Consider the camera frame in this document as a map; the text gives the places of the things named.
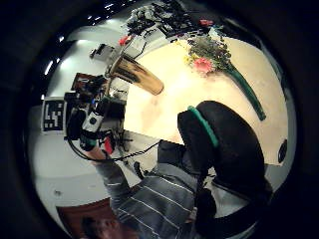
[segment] green stem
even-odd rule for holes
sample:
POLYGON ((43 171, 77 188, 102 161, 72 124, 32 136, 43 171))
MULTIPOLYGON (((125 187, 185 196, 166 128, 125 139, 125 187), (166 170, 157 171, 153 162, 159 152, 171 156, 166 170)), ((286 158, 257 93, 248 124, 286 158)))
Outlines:
POLYGON ((249 86, 247 81, 244 79, 244 77, 238 72, 238 70, 234 66, 231 66, 228 70, 225 70, 225 72, 228 73, 239 85, 239 87, 241 88, 241 90, 246 95, 251 105, 255 109, 259 119, 265 120, 266 114, 261 106, 261 103, 258 100, 253 89, 249 86))

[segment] pink flower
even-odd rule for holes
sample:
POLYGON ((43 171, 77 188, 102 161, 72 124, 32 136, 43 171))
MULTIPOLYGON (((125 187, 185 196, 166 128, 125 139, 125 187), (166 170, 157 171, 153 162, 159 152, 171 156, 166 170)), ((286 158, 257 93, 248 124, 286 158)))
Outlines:
POLYGON ((193 61, 193 65, 199 72, 208 73, 213 71, 211 61, 206 58, 197 58, 193 61))

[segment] green strap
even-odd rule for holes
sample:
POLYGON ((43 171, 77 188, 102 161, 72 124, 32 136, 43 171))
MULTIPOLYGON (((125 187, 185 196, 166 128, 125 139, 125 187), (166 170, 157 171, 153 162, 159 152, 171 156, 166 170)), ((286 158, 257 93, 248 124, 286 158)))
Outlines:
POLYGON ((208 133, 208 136, 212 142, 212 145, 214 147, 218 147, 218 139, 217 139, 215 133, 213 132, 212 128, 209 126, 208 122, 201 116, 198 109, 196 109, 195 107, 191 107, 191 106, 189 106, 187 109, 189 111, 191 111, 192 113, 194 113, 195 116, 197 117, 197 119, 199 120, 199 122, 201 123, 201 125, 203 125, 206 132, 208 133))

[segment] man's arm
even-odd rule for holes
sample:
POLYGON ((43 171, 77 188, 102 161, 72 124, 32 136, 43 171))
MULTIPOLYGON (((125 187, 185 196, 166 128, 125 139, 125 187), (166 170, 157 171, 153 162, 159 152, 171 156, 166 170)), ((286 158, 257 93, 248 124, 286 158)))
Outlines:
POLYGON ((90 158, 103 160, 103 162, 92 161, 92 165, 102 176, 104 185, 111 196, 111 207, 116 211, 131 193, 126 177, 115 162, 106 159, 106 155, 99 147, 95 146, 91 151, 86 151, 85 154, 90 158))

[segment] flower bouquet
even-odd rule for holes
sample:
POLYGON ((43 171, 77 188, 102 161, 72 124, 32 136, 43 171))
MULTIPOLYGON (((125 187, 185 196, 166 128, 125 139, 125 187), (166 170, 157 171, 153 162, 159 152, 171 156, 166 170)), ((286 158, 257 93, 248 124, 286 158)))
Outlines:
POLYGON ((227 49, 227 45, 223 43, 223 39, 221 38, 221 42, 218 42, 212 40, 209 36, 200 36, 188 39, 187 41, 190 44, 190 48, 188 49, 188 56, 185 57, 186 63, 204 76, 216 71, 223 71, 228 74, 244 92, 259 119, 265 120, 265 112, 255 92, 231 64, 231 55, 227 49))

